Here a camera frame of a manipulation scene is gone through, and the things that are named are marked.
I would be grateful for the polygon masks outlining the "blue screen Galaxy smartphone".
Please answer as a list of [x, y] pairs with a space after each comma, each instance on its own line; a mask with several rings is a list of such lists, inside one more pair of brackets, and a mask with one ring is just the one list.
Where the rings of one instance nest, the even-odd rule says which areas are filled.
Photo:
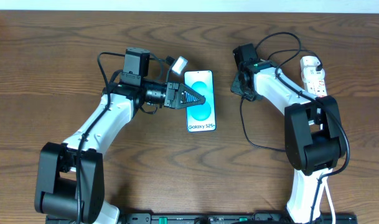
[[186, 110], [187, 130], [190, 133], [216, 130], [213, 73], [211, 70], [190, 71], [184, 74], [184, 83], [203, 97], [202, 101], [187, 94], [196, 102]]

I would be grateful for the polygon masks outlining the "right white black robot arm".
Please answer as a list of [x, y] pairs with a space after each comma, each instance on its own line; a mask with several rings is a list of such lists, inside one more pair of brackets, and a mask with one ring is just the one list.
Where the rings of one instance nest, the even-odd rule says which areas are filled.
[[321, 220], [319, 210], [327, 179], [341, 157], [349, 158], [336, 100], [320, 97], [299, 87], [284, 75], [279, 65], [259, 58], [253, 44], [233, 50], [238, 69], [231, 91], [242, 100], [266, 98], [284, 116], [284, 151], [294, 168], [286, 212], [293, 223]]

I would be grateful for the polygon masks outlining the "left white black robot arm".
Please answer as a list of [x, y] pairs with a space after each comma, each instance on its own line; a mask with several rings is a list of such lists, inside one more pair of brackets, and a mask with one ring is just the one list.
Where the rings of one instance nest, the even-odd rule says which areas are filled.
[[119, 223], [121, 210], [105, 200], [103, 168], [115, 137], [145, 104], [179, 110], [205, 103], [186, 84], [147, 79], [151, 60], [180, 73], [183, 57], [161, 60], [138, 47], [128, 47], [122, 57], [123, 68], [103, 77], [105, 88], [91, 116], [63, 142], [48, 142], [40, 152], [34, 208], [46, 223]]

